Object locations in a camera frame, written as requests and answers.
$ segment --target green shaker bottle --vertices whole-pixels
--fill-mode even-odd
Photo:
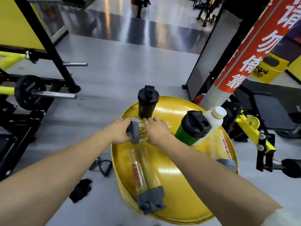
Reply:
[[[175,137],[183,143],[191,146],[198,139],[204,137],[211,129],[211,125],[207,118],[204,117],[202,111],[187,111],[182,118]]]

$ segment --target forearm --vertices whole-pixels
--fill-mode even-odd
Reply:
[[[109,144],[98,132],[0,182],[0,225],[45,225]]]
[[[223,226],[260,226],[281,206],[257,187],[170,135],[159,147]]]

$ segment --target white sleeve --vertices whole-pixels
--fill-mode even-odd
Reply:
[[[261,226],[301,226],[301,220],[285,209],[277,209]]]

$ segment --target red banner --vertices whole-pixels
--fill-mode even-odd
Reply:
[[[215,86],[233,93],[300,17],[301,0],[271,0],[215,80]]]

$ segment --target barbell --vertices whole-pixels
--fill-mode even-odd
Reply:
[[[0,86],[0,94],[15,95],[19,106],[26,110],[44,110],[47,103],[43,97],[75,99],[74,93],[46,91],[45,84],[35,75],[20,77],[15,87]]]

